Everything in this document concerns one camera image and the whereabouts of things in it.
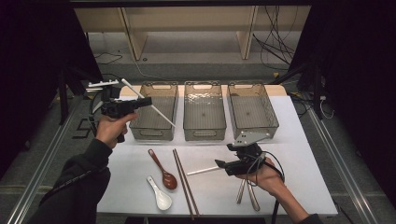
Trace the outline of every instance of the person's right arm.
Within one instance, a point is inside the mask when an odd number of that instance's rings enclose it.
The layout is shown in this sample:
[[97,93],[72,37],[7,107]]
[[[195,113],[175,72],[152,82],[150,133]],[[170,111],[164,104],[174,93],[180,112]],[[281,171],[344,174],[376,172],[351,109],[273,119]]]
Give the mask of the person's right arm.
[[[266,158],[265,161],[274,166],[271,159]],[[322,223],[317,215],[309,216],[283,183],[279,174],[269,166],[264,165],[256,173],[247,176],[238,175],[237,177],[247,178],[247,180],[256,183],[260,188],[273,195],[288,213],[293,223]]]

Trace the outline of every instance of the wooden chopstick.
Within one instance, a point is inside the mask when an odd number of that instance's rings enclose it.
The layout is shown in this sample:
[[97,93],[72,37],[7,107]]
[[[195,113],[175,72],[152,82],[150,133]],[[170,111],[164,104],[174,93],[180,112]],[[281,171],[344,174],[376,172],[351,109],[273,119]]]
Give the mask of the wooden chopstick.
[[192,204],[194,206],[195,213],[197,214],[197,216],[200,216],[199,212],[198,212],[198,208],[197,208],[197,205],[195,203],[194,197],[192,196],[192,192],[191,192],[191,189],[190,189],[189,181],[187,180],[186,174],[184,173],[183,166],[181,165],[180,158],[177,155],[176,149],[173,150],[173,153],[174,153],[174,157],[175,157],[175,161],[176,161],[176,165],[177,165],[178,174],[180,176],[181,185],[183,186],[184,195],[186,196],[187,205],[189,206],[191,220],[194,220],[194,214],[193,214],[193,212],[191,210],[190,200],[189,200],[189,196],[187,195],[186,186],[184,184],[184,181],[186,182],[187,189],[189,191],[190,198],[191,198]]
[[184,180],[186,181],[187,190],[189,191],[192,204],[194,205],[195,213],[196,213],[197,216],[200,216],[199,212],[198,212],[197,204],[195,203],[194,197],[192,196],[192,192],[191,192],[191,189],[190,189],[189,181],[187,180],[186,173],[184,173],[183,166],[181,165],[181,161],[180,161],[180,158],[178,157],[176,149],[175,149],[175,153],[176,153],[176,156],[177,156],[178,164],[180,165],[180,168],[181,168],[181,173],[183,174]]

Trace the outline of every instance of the spoon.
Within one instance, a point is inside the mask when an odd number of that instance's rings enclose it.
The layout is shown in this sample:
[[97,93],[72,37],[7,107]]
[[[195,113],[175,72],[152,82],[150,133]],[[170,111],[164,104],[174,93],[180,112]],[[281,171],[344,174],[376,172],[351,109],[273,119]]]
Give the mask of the spoon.
[[148,176],[148,182],[154,189],[155,200],[157,201],[158,208],[161,210],[168,209],[172,205],[172,199],[157,187],[151,175]]
[[154,159],[155,163],[157,163],[158,167],[160,167],[161,171],[163,172],[163,184],[165,185],[165,187],[167,189],[175,189],[177,187],[177,180],[175,179],[175,177],[163,169],[160,161],[158,160],[152,149],[148,150],[148,154],[151,156],[152,159]]

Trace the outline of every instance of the black sweater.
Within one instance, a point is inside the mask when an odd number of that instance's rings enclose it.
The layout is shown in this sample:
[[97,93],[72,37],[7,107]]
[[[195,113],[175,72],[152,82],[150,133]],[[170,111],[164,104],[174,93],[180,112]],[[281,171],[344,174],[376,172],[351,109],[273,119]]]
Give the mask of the black sweater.
[[[111,153],[110,147],[93,139],[84,154],[69,159],[53,190],[44,196],[28,223],[94,224],[96,205],[102,199],[110,180],[107,164]],[[319,223],[322,222],[318,215],[310,216],[302,222]]]

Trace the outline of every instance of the human hand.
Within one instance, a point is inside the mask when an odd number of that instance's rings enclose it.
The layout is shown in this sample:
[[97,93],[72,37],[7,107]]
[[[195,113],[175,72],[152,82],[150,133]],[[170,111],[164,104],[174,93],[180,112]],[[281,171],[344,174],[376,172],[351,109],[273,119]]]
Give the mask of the human hand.
[[[270,158],[267,157],[265,161],[275,166]],[[247,180],[254,182],[260,188],[268,191],[273,196],[275,196],[277,192],[286,187],[278,172],[265,164],[255,173],[248,175],[237,175],[236,177],[240,179],[247,178]]]
[[110,148],[114,148],[117,144],[117,137],[120,134],[128,133],[126,123],[133,119],[137,119],[136,113],[125,115],[120,119],[112,119],[109,116],[102,115],[95,138],[102,141]]

